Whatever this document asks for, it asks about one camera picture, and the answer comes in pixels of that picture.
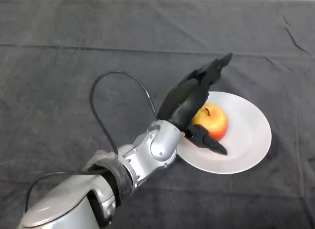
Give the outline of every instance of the red apple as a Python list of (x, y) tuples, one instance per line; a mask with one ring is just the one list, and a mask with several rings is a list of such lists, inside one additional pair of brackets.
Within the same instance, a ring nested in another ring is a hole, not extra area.
[(209, 136), (220, 141), (227, 132), (228, 118), (222, 108), (205, 103), (192, 119), (194, 125), (201, 125), (209, 132)]

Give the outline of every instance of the black wire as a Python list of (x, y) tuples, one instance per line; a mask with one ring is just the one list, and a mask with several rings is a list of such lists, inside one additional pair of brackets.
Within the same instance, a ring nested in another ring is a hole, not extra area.
[[(135, 77), (134, 75), (129, 74), (125, 71), (119, 71), (119, 70), (109, 71), (109, 72), (105, 72), (105, 73), (102, 73), (101, 75), (99, 75), (95, 79), (94, 83), (92, 84), (91, 90), (90, 90), (90, 97), (89, 97), (90, 106), (91, 106), (91, 110), (92, 110), (92, 113), (93, 113), (96, 121), (98, 122), (98, 124), (102, 128), (104, 134), (108, 138), (115, 154), (118, 155), (117, 146), (116, 146), (112, 136), (110, 135), (108, 130), (105, 128), (105, 125), (103, 124), (103, 122), (99, 118), (99, 116), (95, 110), (94, 103), (93, 103), (93, 96), (94, 96), (94, 92), (95, 92), (95, 88), (96, 88), (97, 83), (106, 75), (113, 74), (113, 73), (127, 75), (130, 78), (134, 79), (141, 86), (141, 88), (144, 90), (144, 92), (146, 93), (146, 95), (148, 97), (148, 101), (149, 101), (150, 106), (151, 106), (151, 109), (152, 109), (153, 114), (154, 114), (156, 119), (158, 119), (158, 115), (157, 115), (156, 109), (154, 108), (154, 105), (153, 105), (153, 102), (152, 102), (152, 99), (150, 97), (148, 90), (145, 88), (145, 86), (142, 84), (142, 82), (137, 77)], [(98, 175), (98, 174), (104, 174), (107, 171), (108, 171), (107, 169), (96, 170), (96, 171), (56, 171), (56, 172), (50, 172), (50, 173), (47, 173), (45, 175), (42, 175), (41, 177), (39, 177), (35, 181), (33, 181), (32, 184), (28, 187), (28, 189), (26, 191), (25, 198), (24, 198), (24, 213), (26, 213), (28, 210), (29, 200), (30, 200), (30, 195), (31, 195), (32, 189), (39, 181), (41, 181), (45, 178), (48, 178), (51, 176), (57, 176), (57, 175)]]
[(32, 182), (32, 184), (28, 187), (28, 190), (26, 191), (25, 198), (24, 198), (24, 213), (27, 212), (29, 207), (29, 200), (30, 195), (33, 187), (41, 180), (51, 177), (51, 176), (57, 176), (57, 175), (98, 175), (98, 174), (104, 174), (108, 170), (102, 169), (102, 170), (96, 170), (96, 171), (56, 171), (56, 172), (49, 172), (45, 175), (42, 175), (41, 177), (37, 178), (35, 181)]
[(153, 105), (153, 102), (152, 102), (152, 99), (150, 97), (150, 94), (149, 94), (148, 90), (146, 89), (146, 87), (142, 84), (142, 82), (137, 77), (135, 77), (134, 75), (132, 75), (132, 74), (126, 72), (126, 71), (120, 71), (120, 70), (111, 70), (111, 71), (108, 71), (108, 72), (105, 72), (105, 73), (102, 73), (101, 75), (99, 75), (95, 79), (94, 83), (92, 84), (91, 90), (90, 90), (90, 106), (91, 106), (91, 110), (92, 110), (92, 113), (93, 113), (96, 121), (98, 122), (99, 126), (102, 128), (102, 130), (105, 133), (107, 139), (109, 140), (111, 146), (113, 147), (114, 153), (118, 155), (117, 146), (116, 146), (112, 136), (110, 135), (110, 133), (106, 129), (105, 125), (101, 121), (100, 117), (98, 116), (98, 114), (97, 114), (97, 112), (95, 110), (94, 103), (93, 103), (93, 97), (94, 97), (94, 92), (95, 92), (96, 85), (98, 84), (98, 82), (103, 77), (105, 77), (105, 76), (107, 76), (109, 74), (122, 74), (122, 75), (126, 75), (126, 76), (129, 76), (130, 78), (134, 79), (141, 86), (143, 91), (146, 93), (148, 101), (149, 101), (149, 104), (150, 104), (150, 107), (151, 107), (151, 109), (153, 111), (153, 114), (154, 114), (156, 119), (158, 119), (158, 115), (157, 115), (156, 109), (154, 108), (154, 105)]

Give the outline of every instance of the gray fabric tablecloth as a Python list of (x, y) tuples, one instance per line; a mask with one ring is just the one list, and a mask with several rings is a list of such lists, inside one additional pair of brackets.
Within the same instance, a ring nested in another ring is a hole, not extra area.
[[(187, 72), (230, 51), (212, 90), (262, 110), (268, 155), (233, 175), (178, 159), (109, 228), (314, 228), (314, 15), (312, 1), (0, 0), (0, 228), (17, 227), (36, 177), (81, 169), (96, 150), (111, 150), (88, 104), (98, 74), (131, 72), (159, 107)], [(95, 101), (117, 145), (154, 118), (123, 76), (102, 81)], [(31, 204), (60, 180), (41, 182)]]

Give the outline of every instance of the white plate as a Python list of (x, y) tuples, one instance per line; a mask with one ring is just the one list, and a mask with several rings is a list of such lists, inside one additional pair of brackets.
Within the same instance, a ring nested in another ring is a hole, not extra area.
[(271, 129), (264, 114), (246, 99), (224, 92), (209, 92), (207, 103), (219, 105), (228, 116), (228, 130), (220, 141), (228, 155), (198, 148), (186, 138), (177, 148), (178, 155), (200, 170), (217, 174), (238, 173), (258, 164), (271, 144)]

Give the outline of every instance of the robotic arm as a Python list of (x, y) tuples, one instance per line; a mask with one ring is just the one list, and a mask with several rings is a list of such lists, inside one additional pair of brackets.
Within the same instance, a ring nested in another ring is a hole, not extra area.
[(205, 130), (190, 122), (207, 100), (209, 86), (219, 80), (231, 58), (228, 54), (191, 72), (169, 92), (159, 110), (159, 120), (152, 122), (133, 144), (118, 148), (118, 155), (99, 150), (85, 167), (107, 172), (69, 177), (25, 213), (18, 229), (105, 227), (111, 223), (116, 207), (154, 171), (174, 162), (183, 133), (196, 145), (225, 154)]

